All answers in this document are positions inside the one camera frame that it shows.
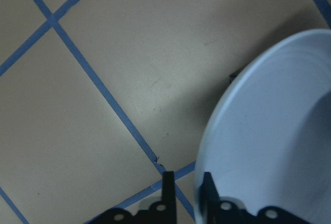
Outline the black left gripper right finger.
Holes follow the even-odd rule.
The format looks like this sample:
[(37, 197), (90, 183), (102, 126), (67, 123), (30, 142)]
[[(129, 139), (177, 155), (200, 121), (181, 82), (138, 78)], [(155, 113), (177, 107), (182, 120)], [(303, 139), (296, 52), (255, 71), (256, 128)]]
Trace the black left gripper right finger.
[(219, 203), (220, 196), (212, 174), (205, 172), (201, 185), (201, 215), (203, 223), (220, 223)]

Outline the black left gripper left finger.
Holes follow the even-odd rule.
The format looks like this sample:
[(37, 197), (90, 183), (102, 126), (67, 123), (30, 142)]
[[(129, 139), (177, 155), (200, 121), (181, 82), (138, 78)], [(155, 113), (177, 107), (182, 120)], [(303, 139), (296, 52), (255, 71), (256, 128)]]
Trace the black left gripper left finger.
[(177, 208), (175, 195), (174, 172), (164, 172), (162, 175), (160, 214), (162, 223), (177, 223)]

